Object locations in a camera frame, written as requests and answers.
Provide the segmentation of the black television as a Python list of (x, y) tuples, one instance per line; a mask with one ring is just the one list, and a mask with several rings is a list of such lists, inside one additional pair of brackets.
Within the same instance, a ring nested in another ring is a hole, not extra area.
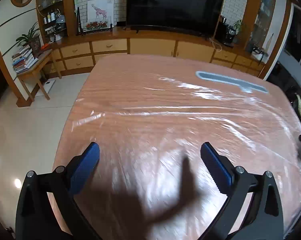
[(213, 37), (223, 0), (127, 0), (131, 29), (176, 31)]

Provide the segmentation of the stack of books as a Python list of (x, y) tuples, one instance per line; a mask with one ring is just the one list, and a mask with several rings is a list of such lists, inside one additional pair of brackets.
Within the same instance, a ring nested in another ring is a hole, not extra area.
[(38, 61), (38, 58), (33, 55), (33, 49), (26, 45), (12, 56), (12, 61), (14, 72), (19, 74), (29, 70)]

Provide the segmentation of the potted green plant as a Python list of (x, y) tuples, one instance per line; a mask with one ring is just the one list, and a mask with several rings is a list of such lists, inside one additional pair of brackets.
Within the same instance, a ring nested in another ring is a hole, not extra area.
[(41, 54), (41, 40), (40, 35), (38, 34), (40, 28), (38, 28), (37, 25), (38, 23), (35, 22), (27, 34), (22, 34), (16, 39), (19, 46), (29, 45), (35, 57), (38, 57)]

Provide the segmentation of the grey table slot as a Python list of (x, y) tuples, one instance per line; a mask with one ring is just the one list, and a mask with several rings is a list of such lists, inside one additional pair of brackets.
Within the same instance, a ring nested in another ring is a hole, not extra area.
[(218, 83), (225, 83), (228, 85), (233, 85), (239, 87), (242, 91), (246, 93), (252, 93), (253, 91), (262, 92), (262, 93), (269, 93), (268, 90), (260, 85), (244, 81), (242, 79), (237, 79), (234, 77), (229, 77), (221, 74), (203, 72), (203, 71), (196, 71), (196, 76), (202, 80), (218, 82)]

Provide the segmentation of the giraffe picture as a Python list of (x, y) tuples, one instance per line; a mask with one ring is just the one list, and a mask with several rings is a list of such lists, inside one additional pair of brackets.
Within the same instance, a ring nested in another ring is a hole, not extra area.
[(84, 32), (111, 29), (114, 26), (114, 0), (91, 0), (87, 2), (87, 22)]

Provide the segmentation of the black coffee machine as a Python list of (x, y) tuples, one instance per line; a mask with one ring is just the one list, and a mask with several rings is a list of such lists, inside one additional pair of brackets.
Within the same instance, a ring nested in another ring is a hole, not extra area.
[(233, 48), (236, 30), (231, 25), (227, 24), (226, 20), (227, 19), (224, 16), (220, 16), (215, 33), (215, 39), (219, 43)]

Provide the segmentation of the wooden tv cabinet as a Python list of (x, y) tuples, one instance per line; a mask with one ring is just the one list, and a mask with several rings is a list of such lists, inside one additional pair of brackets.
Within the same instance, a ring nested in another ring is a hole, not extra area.
[(114, 28), (63, 37), (50, 44), (63, 76), (87, 73), (110, 54), (143, 54), (176, 57), (216, 64), (263, 79), (266, 65), (243, 48), (229, 48), (214, 40), (165, 31), (132, 31)]

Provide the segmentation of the small wooden side table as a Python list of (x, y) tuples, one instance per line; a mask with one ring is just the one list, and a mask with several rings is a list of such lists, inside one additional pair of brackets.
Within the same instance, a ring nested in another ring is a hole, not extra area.
[(28, 90), (25, 84), (25, 81), (30, 78), (36, 81), (37, 85), (39, 86), (39, 89), (42, 91), (45, 98), (47, 100), (50, 100), (50, 97), (46, 92), (46, 90), (44, 89), (44, 86), (40, 81), (40, 77), (39, 77), (39, 74), (41, 73), (44, 66), (46, 66), (46, 64), (48, 64), (50, 61), (52, 61), (52, 66), (56, 70), (59, 79), (62, 79), (61, 72), (57, 67), (57, 62), (54, 58), (52, 49), (44, 51), (38, 58), (34, 60), (34, 63), (31, 65), (31, 67), (28, 70), (17, 74), (18, 80), (20, 81), (22, 87), (24, 88), (24, 90), (26, 91), (27, 95), (29, 96), (32, 102), (34, 102), (34, 96), (31, 94), (31, 92)]

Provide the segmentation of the clear plastic table cover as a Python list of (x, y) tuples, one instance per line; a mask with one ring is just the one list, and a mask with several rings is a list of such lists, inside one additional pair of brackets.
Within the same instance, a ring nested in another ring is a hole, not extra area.
[(286, 96), (157, 74), (90, 76), (69, 116), (71, 152), (94, 141), (101, 159), (77, 197), (104, 239), (196, 239), (226, 197), (203, 164), (210, 142), (248, 172), (271, 171), (288, 230), (301, 209), (301, 123)]

